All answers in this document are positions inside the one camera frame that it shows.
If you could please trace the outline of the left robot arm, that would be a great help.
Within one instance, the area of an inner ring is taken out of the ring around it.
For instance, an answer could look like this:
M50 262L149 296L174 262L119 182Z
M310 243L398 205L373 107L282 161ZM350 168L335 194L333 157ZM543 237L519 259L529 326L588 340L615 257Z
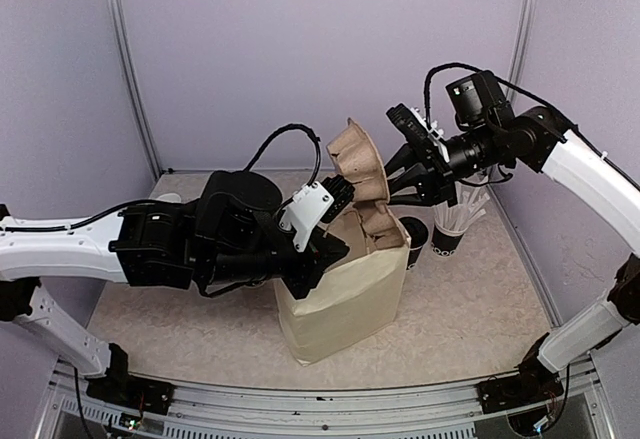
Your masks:
M348 246L326 231L352 200L341 175L312 174L292 196L251 166L210 174L189 202L139 199L77 220L1 214L1 318L39 335L77 372L121 404L140 393L118 345L90 335L60 309L46 277L132 287L196 287L216 298L281 279L303 299Z

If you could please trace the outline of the brown cardboard cup carrier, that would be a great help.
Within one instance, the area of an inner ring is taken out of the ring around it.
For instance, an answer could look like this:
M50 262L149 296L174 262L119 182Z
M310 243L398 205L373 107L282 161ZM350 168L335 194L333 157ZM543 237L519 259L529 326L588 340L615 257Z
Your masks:
M403 226L389 208L390 192L382 158L371 136L349 118L327 146L335 172L354 187L354 197L328 226L350 247L346 260L407 245Z

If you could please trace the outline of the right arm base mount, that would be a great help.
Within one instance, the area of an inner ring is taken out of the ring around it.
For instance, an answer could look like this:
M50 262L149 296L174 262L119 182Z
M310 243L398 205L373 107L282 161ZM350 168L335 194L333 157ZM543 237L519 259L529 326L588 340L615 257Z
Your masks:
M490 414L558 398L564 387L558 378L541 384L537 379L512 375L481 381L476 391L483 413Z

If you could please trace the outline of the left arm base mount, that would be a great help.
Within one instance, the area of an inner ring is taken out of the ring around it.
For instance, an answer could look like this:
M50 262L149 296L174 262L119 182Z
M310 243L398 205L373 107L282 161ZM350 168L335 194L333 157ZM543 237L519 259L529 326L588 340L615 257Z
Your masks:
M126 375L123 379L89 379L86 394L142 413L167 415L175 386L169 382Z

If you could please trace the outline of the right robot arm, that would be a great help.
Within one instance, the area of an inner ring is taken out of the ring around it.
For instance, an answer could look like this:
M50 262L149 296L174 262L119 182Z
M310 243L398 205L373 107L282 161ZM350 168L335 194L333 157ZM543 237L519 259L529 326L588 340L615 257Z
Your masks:
M386 112L405 139L385 166L392 203L454 206L457 185L472 175L523 163L581 199L631 250L612 289L539 339L519 364L511 392L531 403L549 388L550 376L639 322L639 186L554 105L527 92L537 105L517 114L504 91L519 86L471 65L463 67L468 76L446 87L459 133L445 138L430 115L431 82L457 66L446 63L427 73L423 110L398 104Z

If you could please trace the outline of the cream paper takeout bag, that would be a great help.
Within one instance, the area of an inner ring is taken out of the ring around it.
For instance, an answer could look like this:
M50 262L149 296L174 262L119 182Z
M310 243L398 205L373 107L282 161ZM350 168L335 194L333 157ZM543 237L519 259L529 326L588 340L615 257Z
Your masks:
M409 235L398 219L369 235L349 211L328 232L350 248L309 295L296 300L284 282L274 285L278 320L295 360L308 366L349 348L391 324L399 306L409 255Z

